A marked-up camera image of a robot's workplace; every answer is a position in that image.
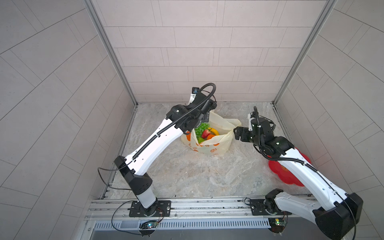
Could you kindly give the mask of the red flower-shaped plate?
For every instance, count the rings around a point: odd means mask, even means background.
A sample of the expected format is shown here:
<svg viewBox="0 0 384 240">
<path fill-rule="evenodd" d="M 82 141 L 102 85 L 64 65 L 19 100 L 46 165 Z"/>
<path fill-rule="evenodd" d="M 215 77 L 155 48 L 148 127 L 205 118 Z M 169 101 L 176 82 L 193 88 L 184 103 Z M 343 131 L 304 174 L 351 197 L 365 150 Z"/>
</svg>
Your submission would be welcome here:
<svg viewBox="0 0 384 240">
<path fill-rule="evenodd" d="M 290 148 L 284 154 L 277 152 L 274 155 L 267 154 L 268 164 L 272 172 L 288 185 L 307 187 L 314 189 L 316 178 L 310 168 L 310 159 L 298 149 Z"/>
</svg>

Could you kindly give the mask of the cream plastic shopping bag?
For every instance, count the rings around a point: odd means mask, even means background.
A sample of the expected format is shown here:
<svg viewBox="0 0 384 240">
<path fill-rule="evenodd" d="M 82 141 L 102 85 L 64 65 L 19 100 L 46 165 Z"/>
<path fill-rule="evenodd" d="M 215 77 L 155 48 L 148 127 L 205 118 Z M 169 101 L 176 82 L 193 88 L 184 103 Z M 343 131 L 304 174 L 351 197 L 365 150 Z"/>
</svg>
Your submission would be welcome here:
<svg viewBox="0 0 384 240">
<path fill-rule="evenodd" d="M 225 119 L 212 112 L 210 113 L 208 124 L 210 125 L 209 128 L 216 129 L 219 132 L 218 136 L 215 136 L 210 140 L 205 139 L 205 141 L 199 145 L 198 138 L 193 129 L 189 134 L 182 135 L 181 141 L 191 150 L 198 153 L 207 155 L 220 155 L 226 153 L 234 139 L 233 130 L 242 125 L 240 120 Z"/>
</svg>

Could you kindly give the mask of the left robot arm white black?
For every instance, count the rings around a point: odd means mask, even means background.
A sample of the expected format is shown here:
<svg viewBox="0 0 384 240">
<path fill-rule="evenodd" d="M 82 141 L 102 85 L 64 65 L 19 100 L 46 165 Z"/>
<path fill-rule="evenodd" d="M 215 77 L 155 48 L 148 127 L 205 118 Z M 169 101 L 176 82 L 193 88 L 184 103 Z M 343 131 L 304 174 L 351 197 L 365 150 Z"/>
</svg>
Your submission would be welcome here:
<svg viewBox="0 0 384 240">
<path fill-rule="evenodd" d="M 214 83 L 193 88 L 187 105 L 175 105 L 166 114 L 157 130 L 135 151 L 126 157 L 118 156 L 114 163 L 139 201 L 145 215 L 151 216 L 158 208 L 152 190 L 153 180 L 147 170 L 154 160 L 177 138 L 187 135 L 209 120 L 209 112 L 217 107 L 213 98 Z"/>
</svg>

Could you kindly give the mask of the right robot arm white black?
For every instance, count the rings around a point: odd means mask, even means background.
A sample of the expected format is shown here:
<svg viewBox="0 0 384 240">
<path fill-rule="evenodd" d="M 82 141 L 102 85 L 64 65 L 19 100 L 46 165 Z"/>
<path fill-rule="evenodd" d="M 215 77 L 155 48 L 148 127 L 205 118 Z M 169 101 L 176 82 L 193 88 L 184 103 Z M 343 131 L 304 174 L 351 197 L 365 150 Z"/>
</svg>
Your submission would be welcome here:
<svg viewBox="0 0 384 240">
<path fill-rule="evenodd" d="M 331 240 L 341 240 L 350 231 L 357 231 L 363 200 L 356 193 L 348 194 L 312 164 L 285 137 L 274 135 L 275 123 L 260 116 L 257 110 L 248 115 L 249 126 L 234 129 L 236 140 L 253 144 L 265 159 L 279 163 L 290 171 L 316 198 L 304 200 L 274 189 L 265 196 L 265 211 L 270 215 L 289 212 L 318 226 Z"/>
</svg>

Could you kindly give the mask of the fake green grapes bunch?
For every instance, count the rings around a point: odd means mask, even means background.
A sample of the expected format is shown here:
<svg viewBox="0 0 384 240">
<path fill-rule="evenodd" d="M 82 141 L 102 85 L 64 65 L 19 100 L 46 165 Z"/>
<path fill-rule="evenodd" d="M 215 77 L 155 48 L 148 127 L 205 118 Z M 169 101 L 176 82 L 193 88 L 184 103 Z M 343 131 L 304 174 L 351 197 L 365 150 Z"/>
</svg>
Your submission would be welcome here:
<svg viewBox="0 0 384 240">
<path fill-rule="evenodd" d="M 209 127 L 210 125 L 208 123 L 201 123 L 198 127 L 194 129 L 196 137 L 202 138 L 204 131 L 207 130 Z"/>
</svg>

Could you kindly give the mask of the fake red strawberry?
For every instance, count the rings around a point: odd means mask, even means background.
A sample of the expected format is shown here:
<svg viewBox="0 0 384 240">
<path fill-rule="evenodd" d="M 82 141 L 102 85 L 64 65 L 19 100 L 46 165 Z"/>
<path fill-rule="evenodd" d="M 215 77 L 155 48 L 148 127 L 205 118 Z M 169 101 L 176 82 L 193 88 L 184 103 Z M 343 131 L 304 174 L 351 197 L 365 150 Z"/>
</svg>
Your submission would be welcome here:
<svg viewBox="0 0 384 240">
<path fill-rule="evenodd" d="M 210 130 L 206 129 L 202 133 L 202 138 L 207 139 L 207 137 L 211 134 Z"/>
</svg>

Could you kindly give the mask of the fake yellow banana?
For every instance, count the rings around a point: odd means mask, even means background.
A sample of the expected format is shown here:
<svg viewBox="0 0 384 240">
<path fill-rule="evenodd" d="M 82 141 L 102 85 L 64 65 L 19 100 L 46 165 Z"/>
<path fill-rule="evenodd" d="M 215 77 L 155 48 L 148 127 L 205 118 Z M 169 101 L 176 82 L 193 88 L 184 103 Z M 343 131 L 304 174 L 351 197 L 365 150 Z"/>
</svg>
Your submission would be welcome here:
<svg viewBox="0 0 384 240">
<path fill-rule="evenodd" d="M 215 135 L 215 136 L 218 136 L 218 135 L 219 135 L 219 132 L 218 132 L 216 129 L 208 128 L 208 130 L 210 131 L 211 134 L 213 134 L 213 135 Z"/>
</svg>

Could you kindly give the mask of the fake orange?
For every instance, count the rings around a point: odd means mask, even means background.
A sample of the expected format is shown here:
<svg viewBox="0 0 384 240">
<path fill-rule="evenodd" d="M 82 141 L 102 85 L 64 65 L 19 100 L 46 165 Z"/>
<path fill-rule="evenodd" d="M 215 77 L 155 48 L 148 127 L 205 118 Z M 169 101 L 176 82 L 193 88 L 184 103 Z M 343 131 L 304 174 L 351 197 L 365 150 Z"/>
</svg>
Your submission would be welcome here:
<svg viewBox="0 0 384 240">
<path fill-rule="evenodd" d="M 210 140 L 210 139 L 212 139 L 213 137 L 215 137 L 215 135 L 214 135 L 214 134 L 210 134 L 210 135 L 207 136 L 206 140 Z"/>
</svg>

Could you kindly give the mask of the perforated metal vent strip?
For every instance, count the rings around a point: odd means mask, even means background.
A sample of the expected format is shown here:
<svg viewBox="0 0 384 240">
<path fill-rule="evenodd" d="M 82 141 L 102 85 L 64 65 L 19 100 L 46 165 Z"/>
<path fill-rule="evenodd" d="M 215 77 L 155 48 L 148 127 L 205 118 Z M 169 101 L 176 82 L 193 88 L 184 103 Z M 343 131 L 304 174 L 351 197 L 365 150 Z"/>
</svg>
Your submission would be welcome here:
<svg viewBox="0 0 384 240">
<path fill-rule="evenodd" d="M 121 220 L 97 221 L 94 229 L 98 231 L 114 230 L 124 231 L 139 230 L 146 221 Z M 268 219 L 168 219 L 162 220 L 156 227 L 157 230 L 202 230 L 202 229 L 270 229 Z"/>
</svg>

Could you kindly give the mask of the right green circuit board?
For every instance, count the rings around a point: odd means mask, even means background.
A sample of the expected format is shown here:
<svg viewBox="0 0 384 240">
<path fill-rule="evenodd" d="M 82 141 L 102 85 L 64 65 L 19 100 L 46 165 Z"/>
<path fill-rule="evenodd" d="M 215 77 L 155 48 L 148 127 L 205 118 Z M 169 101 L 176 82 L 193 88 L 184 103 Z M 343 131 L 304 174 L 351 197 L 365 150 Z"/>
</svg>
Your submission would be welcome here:
<svg viewBox="0 0 384 240">
<path fill-rule="evenodd" d="M 275 229 L 275 228 L 285 228 L 286 227 L 286 221 L 283 220 L 283 219 L 277 219 L 277 218 L 269 218 L 269 224 L 271 226 L 272 229 Z"/>
</svg>

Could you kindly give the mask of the green circuit board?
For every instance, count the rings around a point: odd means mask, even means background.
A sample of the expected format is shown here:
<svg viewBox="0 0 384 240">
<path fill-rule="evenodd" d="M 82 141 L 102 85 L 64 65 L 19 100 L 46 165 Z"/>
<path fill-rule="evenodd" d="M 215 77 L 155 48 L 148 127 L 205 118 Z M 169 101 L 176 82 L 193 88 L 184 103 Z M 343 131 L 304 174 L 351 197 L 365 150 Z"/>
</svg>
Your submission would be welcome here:
<svg viewBox="0 0 384 240">
<path fill-rule="evenodd" d="M 140 225 L 140 230 L 152 230 L 158 226 L 158 221 L 147 221 Z"/>
<path fill-rule="evenodd" d="M 275 228 L 285 228 L 286 227 L 286 221 L 283 220 L 283 219 L 277 219 L 277 218 L 269 218 L 269 224 L 271 226 L 272 229 L 275 229 Z"/>
</svg>

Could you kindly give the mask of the left green circuit board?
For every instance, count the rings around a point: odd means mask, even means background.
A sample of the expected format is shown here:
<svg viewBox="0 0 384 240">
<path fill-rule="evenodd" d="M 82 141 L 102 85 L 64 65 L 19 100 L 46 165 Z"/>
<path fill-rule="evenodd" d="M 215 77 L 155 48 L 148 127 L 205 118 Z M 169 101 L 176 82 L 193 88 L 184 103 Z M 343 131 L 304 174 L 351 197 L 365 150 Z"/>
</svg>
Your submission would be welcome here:
<svg viewBox="0 0 384 240">
<path fill-rule="evenodd" d="M 158 226 L 158 221 L 147 221 L 140 225 L 140 230 L 152 230 Z"/>
</svg>

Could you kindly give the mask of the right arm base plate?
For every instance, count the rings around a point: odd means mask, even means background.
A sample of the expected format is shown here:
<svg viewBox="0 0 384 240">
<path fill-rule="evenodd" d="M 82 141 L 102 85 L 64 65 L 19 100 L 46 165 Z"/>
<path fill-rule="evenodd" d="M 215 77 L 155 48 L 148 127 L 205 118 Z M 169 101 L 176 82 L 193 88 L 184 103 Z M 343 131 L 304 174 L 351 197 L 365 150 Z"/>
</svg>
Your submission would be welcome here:
<svg viewBox="0 0 384 240">
<path fill-rule="evenodd" d="M 266 204 L 266 200 L 262 199 L 249 199 L 245 200 L 245 203 L 251 208 L 251 212 L 253 216 L 290 216 L 292 213 L 287 211 L 280 211 L 273 209 L 272 207 L 268 207 Z"/>
</svg>

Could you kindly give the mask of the aluminium mounting rail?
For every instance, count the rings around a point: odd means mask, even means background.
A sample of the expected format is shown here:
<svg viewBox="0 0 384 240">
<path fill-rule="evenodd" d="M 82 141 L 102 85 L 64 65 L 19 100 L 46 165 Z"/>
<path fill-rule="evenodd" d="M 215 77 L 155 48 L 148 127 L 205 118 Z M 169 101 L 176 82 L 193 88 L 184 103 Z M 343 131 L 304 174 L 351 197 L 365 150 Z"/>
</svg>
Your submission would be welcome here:
<svg viewBox="0 0 384 240">
<path fill-rule="evenodd" d="M 298 217 L 307 218 L 313 210 L 321 207 L 313 196 L 290 196 L 283 207 L 273 209 L 287 211 Z M 169 217 L 129 217 L 130 207 L 136 200 L 96 200 L 92 201 L 85 218 L 87 220 L 110 220 L 113 216 L 117 219 L 208 219 L 208 218 L 274 218 L 275 216 L 253 216 L 251 208 L 245 203 L 249 199 L 262 199 L 263 197 L 225 197 L 225 198 L 172 198 L 159 201 L 171 201 Z"/>
</svg>

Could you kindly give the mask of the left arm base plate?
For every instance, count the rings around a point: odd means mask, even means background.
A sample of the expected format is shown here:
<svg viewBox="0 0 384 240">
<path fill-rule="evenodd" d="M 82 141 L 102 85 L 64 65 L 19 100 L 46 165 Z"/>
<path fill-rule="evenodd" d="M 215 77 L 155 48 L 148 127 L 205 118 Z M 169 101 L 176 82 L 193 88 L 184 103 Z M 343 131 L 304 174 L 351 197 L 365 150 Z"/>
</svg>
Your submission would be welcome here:
<svg viewBox="0 0 384 240">
<path fill-rule="evenodd" d="M 129 217 L 169 217 L 171 203 L 171 201 L 156 200 L 149 208 L 146 209 L 139 201 L 134 201 L 130 207 Z"/>
</svg>

